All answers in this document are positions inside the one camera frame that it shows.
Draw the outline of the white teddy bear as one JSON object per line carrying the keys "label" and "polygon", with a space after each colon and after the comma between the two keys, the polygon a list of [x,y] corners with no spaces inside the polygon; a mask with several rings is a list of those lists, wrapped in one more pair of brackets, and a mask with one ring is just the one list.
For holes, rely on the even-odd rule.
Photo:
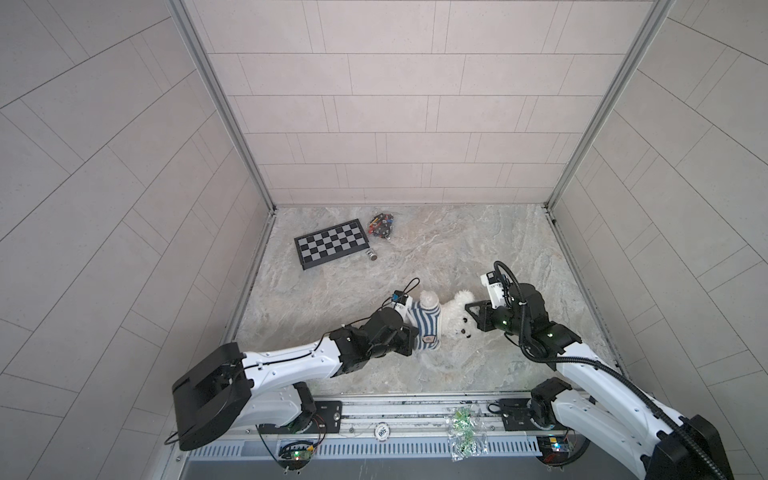
{"label": "white teddy bear", "polygon": [[440,347],[434,351],[416,350],[416,358],[421,366],[431,369],[444,370],[460,353],[471,339],[477,336],[479,330],[475,321],[464,309],[467,303],[474,302],[475,295],[469,290],[459,290],[446,302],[441,302],[441,336]]}

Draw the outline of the blue white striped shirt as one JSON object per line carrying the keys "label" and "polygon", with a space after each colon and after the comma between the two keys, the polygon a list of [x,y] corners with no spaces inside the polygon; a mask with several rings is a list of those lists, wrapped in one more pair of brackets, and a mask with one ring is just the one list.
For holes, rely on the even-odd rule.
{"label": "blue white striped shirt", "polygon": [[440,347],[441,304],[433,291],[423,291],[409,308],[409,317],[418,329],[416,350],[434,351]]}

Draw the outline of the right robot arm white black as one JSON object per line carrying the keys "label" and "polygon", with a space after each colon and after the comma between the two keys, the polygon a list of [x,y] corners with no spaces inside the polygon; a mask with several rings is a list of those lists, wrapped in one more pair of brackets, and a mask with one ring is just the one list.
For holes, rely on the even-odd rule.
{"label": "right robot arm white black", "polygon": [[575,332],[550,320],[542,295],[490,272],[488,299],[466,305],[479,330],[499,330],[524,356],[555,371],[531,392],[540,429],[561,425],[584,436],[639,479],[730,479],[717,428],[663,404],[604,363]]}

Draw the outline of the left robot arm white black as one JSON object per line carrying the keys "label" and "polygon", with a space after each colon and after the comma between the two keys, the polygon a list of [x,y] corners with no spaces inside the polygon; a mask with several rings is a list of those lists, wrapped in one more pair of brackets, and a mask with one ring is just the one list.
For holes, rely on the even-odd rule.
{"label": "left robot arm white black", "polygon": [[316,411],[307,381],[358,371],[391,352],[409,356],[418,335],[403,308],[385,307],[361,326],[344,325],[299,347],[243,352],[223,344],[172,385],[171,438],[192,451],[246,426],[302,430]]}

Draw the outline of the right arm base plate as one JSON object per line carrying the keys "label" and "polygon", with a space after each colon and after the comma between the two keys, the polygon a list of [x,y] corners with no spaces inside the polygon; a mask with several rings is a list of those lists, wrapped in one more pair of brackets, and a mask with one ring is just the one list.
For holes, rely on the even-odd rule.
{"label": "right arm base plate", "polygon": [[563,431],[567,428],[557,421],[537,423],[529,408],[530,400],[526,398],[505,398],[492,402],[487,410],[490,414],[501,418],[506,432],[522,431]]}

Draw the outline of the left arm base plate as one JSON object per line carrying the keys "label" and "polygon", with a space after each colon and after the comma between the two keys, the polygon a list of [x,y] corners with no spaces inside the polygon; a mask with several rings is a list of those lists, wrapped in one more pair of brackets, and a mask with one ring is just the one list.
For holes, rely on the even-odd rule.
{"label": "left arm base plate", "polygon": [[262,434],[299,435],[338,433],[343,404],[340,401],[319,401],[311,406],[303,405],[299,415],[286,426],[259,424]]}

